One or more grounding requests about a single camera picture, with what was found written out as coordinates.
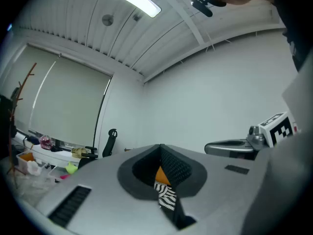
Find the desk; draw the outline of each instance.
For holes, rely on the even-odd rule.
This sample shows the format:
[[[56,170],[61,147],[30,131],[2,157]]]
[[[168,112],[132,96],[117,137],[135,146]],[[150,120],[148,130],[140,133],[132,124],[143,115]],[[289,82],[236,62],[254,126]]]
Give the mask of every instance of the desk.
[[[22,145],[25,136],[21,133],[17,133],[16,136],[12,139],[13,145]],[[25,140],[25,146],[33,153],[34,158],[40,159],[45,163],[50,163],[51,165],[65,167],[67,166],[68,162],[71,162],[73,165],[78,167],[80,159],[72,157],[72,153],[68,151],[57,151],[52,152],[49,150],[42,149],[40,144],[34,145],[31,149],[33,144],[27,140]]]

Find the orange fabric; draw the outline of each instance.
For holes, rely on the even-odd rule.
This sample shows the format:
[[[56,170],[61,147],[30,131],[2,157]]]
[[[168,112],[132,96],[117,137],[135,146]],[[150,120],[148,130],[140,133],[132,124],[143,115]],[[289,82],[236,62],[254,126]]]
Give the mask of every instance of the orange fabric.
[[[156,181],[160,182],[160,183],[164,183],[164,184],[167,184],[167,185],[171,185],[171,183],[168,181],[162,167],[160,167],[158,170],[157,170],[157,173],[156,173]]]
[[[25,161],[35,161],[32,152],[29,152],[29,153],[27,153],[27,154],[21,155],[20,158],[21,158],[21,159],[24,159]]]

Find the wall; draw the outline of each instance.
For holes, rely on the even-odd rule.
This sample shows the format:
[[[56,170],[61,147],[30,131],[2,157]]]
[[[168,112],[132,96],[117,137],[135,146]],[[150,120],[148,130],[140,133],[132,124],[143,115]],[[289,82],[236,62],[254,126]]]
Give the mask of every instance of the wall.
[[[143,94],[143,76],[121,63],[75,42],[42,32],[20,30],[2,44],[0,82],[5,78],[15,56],[26,43],[61,53],[96,70],[113,75],[100,112],[95,147],[102,151],[108,140],[108,131],[116,128],[118,138],[113,153],[134,148],[139,131],[139,113]]]
[[[288,110],[281,94],[296,75],[281,32],[191,57],[145,84],[139,146],[204,152],[212,141],[244,139],[251,125]]]

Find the black office chair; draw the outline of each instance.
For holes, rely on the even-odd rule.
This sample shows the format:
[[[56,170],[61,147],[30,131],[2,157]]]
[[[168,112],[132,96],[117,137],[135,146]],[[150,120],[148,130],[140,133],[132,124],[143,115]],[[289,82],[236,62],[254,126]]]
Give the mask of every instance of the black office chair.
[[[103,152],[102,152],[103,158],[111,156],[112,149],[114,147],[114,143],[115,143],[116,138],[117,138],[116,129],[109,130],[109,139],[108,139],[108,142],[106,144],[106,147],[104,147]],[[84,158],[81,158],[81,160],[79,161],[78,169],[98,158],[98,155],[95,155],[95,153],[94,153],[97,150],[97,148],[91,147],[91,146],[86,146],[86,149],[90,149],[91,153],[82,153],[82,157],[84,157]]]

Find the ceiling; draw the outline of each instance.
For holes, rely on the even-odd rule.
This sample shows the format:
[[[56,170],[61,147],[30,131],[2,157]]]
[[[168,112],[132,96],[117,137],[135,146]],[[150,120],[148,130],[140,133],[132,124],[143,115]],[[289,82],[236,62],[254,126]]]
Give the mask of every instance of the ceiling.
[[[13,24],[92,48],[148,81],[211,44],[283,25],[268,2],[211,7],[207,18],[189,0],[152,0],[162,11],[150,18],[125,0],[30,0]],[[111,26],[102,24],[106,14]]]

